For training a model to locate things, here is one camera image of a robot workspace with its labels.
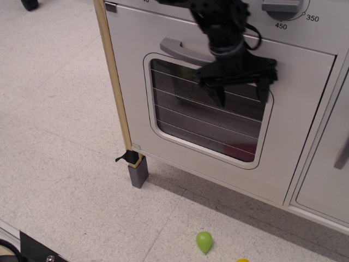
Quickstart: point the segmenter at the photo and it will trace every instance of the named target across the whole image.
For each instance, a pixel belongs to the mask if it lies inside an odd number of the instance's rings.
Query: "gray handle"
[[[349,136],[347,140],[345,141],[344,146],[339,151],[336,161],[334,163],[334,167],[337,169],[342,169],[345,166],[345,163],[347,163],[349,159]]]
[[[183,48],[181,41],[171,38],[164,38],[164,40],[162,40],[160,43],[160,49],[174,58],[200,67],[215,61],[215,58],[212,56],[203,55],[201,53]]]
[[[297,13],[303,0],[264,0],[262,10],[267,12]]]

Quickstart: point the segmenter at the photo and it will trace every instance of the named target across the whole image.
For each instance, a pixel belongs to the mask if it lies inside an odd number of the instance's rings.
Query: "black strap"
[[[24,262],[23,257],[21,255],[21,253],[19,252],[19,250],[14,245],[12,245],[10,242],[3,240],[3,239],[0,239],[0,246],[4,246],[4,247],[8,248],[9,250],[11,250],[15,254],[18,262]]]
[[[258,31],[258,29],[252,25],[250,25],[249,23],[246,23],[246,28],[249,30],[254,31],[255,33],[258,34],[258,43],[255,47],[251,47],[248,43],[245,42],[244,46],[248,49],[248,50],[256,50],[258,49],[261,44],[262,44],[262,35],[260,34],[260,31]]]
[[[115,159],[115,162],[118,162],[120,159],[125,159],[130,164],[136,164],[140,157],[136,151],[127,150],[125,154]]]

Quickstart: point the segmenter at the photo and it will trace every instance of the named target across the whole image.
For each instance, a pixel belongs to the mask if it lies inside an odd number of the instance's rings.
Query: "oven window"
[[[227,85],[225,106],[199,85],[194,69],[151,60],[161,131],[244,162],[253,162],[265,109],[252,85]]]

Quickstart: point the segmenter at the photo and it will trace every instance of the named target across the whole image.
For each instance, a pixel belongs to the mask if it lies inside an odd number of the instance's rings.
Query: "screw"
[[[55,257],[52,256],[52,255],[49,255],[49,256],[46,258],[46,262],[55,262]]]

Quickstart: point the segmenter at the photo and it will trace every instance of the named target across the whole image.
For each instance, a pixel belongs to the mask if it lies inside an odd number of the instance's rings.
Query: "gray leg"
[[[149,176],[146,157],[143,157],[142,162],[135,168],[129,167],[132,186],[141,188],[143,183]]]

